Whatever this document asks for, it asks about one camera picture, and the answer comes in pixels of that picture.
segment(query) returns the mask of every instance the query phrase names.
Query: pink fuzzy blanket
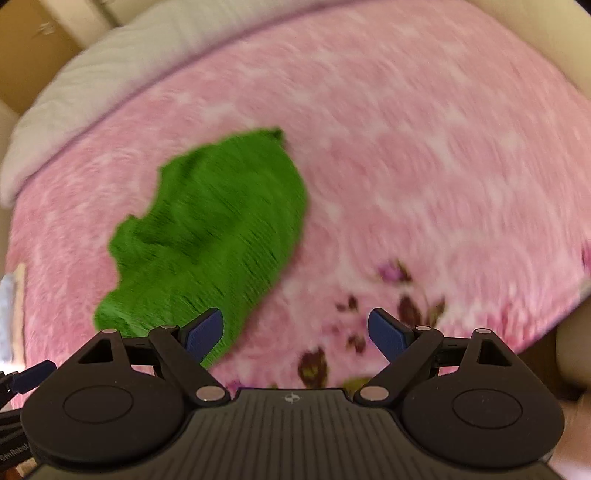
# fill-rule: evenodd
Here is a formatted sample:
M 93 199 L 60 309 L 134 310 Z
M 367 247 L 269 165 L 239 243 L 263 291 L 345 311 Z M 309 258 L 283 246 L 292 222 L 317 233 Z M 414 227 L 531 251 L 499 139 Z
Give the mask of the pink fuzzy blanket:
M 213 367 L 231 390 L 375 374 L 374 307 L 447 335 L 493 328 L 520 350 L 577 302 L 591 257 L 590 103 L 463 0 L 375 1 L 191 62 L 28 182 L 8 254 L 9 269 L 28 269 L 27 364 L 59 364 L 94 334 L 117 282 L 109 238 L 149 208 L 160 165 L 275 125 L 310 209 L 291 266 Z

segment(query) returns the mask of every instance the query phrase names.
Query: green towel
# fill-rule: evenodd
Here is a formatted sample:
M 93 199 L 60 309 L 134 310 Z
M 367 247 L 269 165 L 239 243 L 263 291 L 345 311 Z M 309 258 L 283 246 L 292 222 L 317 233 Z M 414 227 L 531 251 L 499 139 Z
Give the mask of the green towel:
M 119 285 L 96 309 L 98 329 L 145 336 L 217 307 L 223 338 L 203 365 L 228 350 L 300 237 L 306 190 L 282 140 L 279 129 L 234 135 L 161 168 L 152 209 L 111 239 Z

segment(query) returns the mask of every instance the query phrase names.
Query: wall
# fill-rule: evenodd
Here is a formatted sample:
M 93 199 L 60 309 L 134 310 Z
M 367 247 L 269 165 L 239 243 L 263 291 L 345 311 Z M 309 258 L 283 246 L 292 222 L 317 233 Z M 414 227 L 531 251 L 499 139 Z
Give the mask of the wall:
M 109 24 L 87 0 L 40 0 L 68 33 L 85 48 L 109 31 Z
M 40 0 L 52 16 L 88 47 L 109 31 L 109 23 L 90 0 Z M 107 9 L 125 25 L 160 0 L 106 0 Z
M 80 46 L 38 0 L 4 5 L 0 32 L 0 99 L 22 114 Z
M 591 99 L 591 16 L 576 1 L 468 1 L 530 43 Z
M 10 133 L 17 118 L 16 113 L 0 102 L 0 158 L 4 157 L 8 140 L 10 139 Z M 11 215 L 12 212 L 0 209 L 0 276 L 4 275 L 4 257 L 8 249 Z

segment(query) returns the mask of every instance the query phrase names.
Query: black gripper base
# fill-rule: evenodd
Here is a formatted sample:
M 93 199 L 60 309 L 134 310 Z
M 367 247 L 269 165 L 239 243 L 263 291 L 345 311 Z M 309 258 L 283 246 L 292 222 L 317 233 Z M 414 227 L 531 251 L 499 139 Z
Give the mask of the black gripper base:
M 197 410 L 166 451 L 137 466 L 75 473 L 41 466 L 31 480 L 560 480 L 541 462 L 506 472 L 455 468 L 416 448 L 389 412 L 341 390 L 242 390 Z

